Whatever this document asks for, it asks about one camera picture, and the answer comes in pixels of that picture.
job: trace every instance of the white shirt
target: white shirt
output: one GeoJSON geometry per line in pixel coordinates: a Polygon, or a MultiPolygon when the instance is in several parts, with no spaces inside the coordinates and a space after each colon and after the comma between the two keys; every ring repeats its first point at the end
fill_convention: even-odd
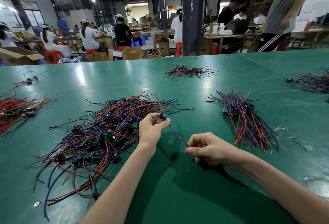
{"type": "Polygon", "coordinates": [[[243,16],[240,16],[240,14],[236,14],[236,15],[234,15],[234,17],[233,17],[233,20],[234,19],[246,19],[247,18],[247,15],[246,14],[244,14],[243,16]]]}
{"type": "Polygon", "coordinates": [[[97,37],[97,31],[91,27],[86,27],[86,30],[84,32],[85,38],[83,37],[81,33],[82,28],[80,29],[80,37],[82,38],[82,44],[86,50],[92,50],[92,49],[98,49],[99,43],[95,41],[95,38],[97,37]]]}
{"type": "Polygon", "coordinates": [[[43,43],[44,47],[46,48],[46,50],[51,51],[51,50],[54,49],[54,45],[56,45],[54,43],[54,38],[56,37],[56,34],[53,33],[53,32],[49,32],[49,31],[46,31],[46,33],[47,33],[48,43],[46,43],[43,40],[43,34],[42,34],[42,32],[40,32],[40,37],[41,37],[42,43],[43,43]]]}
{"type": "Polygon", "coordinates": [[[17,45],[14,42],[13,37],[15,36],[12,32],[6,32],[4,31],[7,37],[5,39],[0,39],[1,46],[2,47],[17,47],[17,45]]]}
{"type": "Polygon", "coordinates": [[[174,42],[182,42],[182,22],[179,21],[179,17],[172,20],[170,28],[175,31],[174,42]]]}

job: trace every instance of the white cap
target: white cap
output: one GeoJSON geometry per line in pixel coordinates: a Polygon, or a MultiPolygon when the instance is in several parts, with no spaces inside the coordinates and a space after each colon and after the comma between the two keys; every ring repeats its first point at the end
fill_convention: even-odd
{"type": "Polygon", "coordinates": [[[88,21],[88,19],[85,19],[85,18],[82,19],[81,22],[82,22],[82,23],[90,23],[90,22],[88,21]]]}
{"type": "Polygon", "coordinates": [[[3,26],[6,26],[6,27],[10,28],[8,25],[6,25],[6,24],[3,23],[3,22],[0,22],[0,25],[3,25],[3,26]]]}
{"type": "Polygon", "coordinates": [[[41,25],[41,28],[43,28],[43,29],[46,29],[46,28],[53,29],[53,28],[51,28],[49,25],[47,25],[46,23],[42,24],[42,25],[41,25]]]}

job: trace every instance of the red plastic stool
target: red plastic stool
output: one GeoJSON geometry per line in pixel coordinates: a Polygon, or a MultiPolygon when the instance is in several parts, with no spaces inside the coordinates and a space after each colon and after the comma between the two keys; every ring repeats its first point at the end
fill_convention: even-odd
{"type": "Polygon", "coordinates": [[[87,52],[87,56],[88,56],[91,53],[99,52],[99,50],[98,49],[91,49],[91,50],[86,50],[86,52],[87,52]]]}
{"type": "Polygon", "coordinates": [[[42,45],[41,48],[44,51],[44,54],[46,55],[46,60],[48,64],[58,64],[58,62],[60,61],[58,56],[61,56],[62,58],[64,57],[63,53],[61,53],[60,51],[47,51],[44,45],[42,45]]]}
{"type": "Polygon", "coordinates": [[[220,51],[220,46],[216,43],[212,46],[212,54],[211,55],[217,55],[220,51]]]}
{"type": "Polygon", "coordinates": [[[119,51],[123,51],[127,47],[129,47],[129,46],[119,46],[119,51]]]}
{"type": "Polygon", "coordinates": [[[182,42],[176,43],[176,57],[182,56],[182,42]]]}

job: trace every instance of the ponytail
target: ponytail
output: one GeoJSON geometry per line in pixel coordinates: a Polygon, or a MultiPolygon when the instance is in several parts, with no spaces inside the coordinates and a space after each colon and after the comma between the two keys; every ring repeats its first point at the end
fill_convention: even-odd
{"type": "Polygon", "coordinates": [[[88,22],[86,23],[83,23],[82,25],[82,28],[81,28],[81,34],[82,36],[85,38],[86,37],[86,34],[85,34],[85,31],[86,31],[86,27],[88,27],[90,24],[88,22]]]}
{"type": "Polygon", "coordinates": [[[5,26],[0,25],[0,39],[5,40],[7,38],[7,34],[5,33],[5,26]]]}
{"type": "Polygon", "coordinates": [[[45,28],[42,29],[42,38],[43,38],[43,41],[45,43],[48,43],[48,39],[47,39],[47,31],[45,28]]]}

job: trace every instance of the hand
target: hand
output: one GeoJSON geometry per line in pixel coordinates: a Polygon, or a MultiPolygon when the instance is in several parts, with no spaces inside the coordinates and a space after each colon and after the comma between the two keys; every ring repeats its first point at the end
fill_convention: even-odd
{"type": "Polygon", "coordinates": [[[241,164],[255,157],[210,132],[192,135],[187,144],[190,148],[185,148],[185,153],[195,156],[197,163],[202,159],[211,166],[224,165],[240,172],[241,164]]]}
{"type": "Polygon", "coordinates": [[[290,23],[291,21],[293,20],[293,17],[292,16],[285,16],[283,19],[282,19],[282,22],[280,24],[280,28],[281,30],[285,30],[287,29],[289,26],[290,26],[290,23]]]}
{"type": "Polygon", "coordinates": [[[167,118],[165,121],[153,120],[159,118],[159,113],[148,114],[139,123],[139,147],[144,147],[151,152],[153,156],[155,153],[155,146],[157,145],[160,137],[161,131],[170,124],[170,119],[167,118]]]}

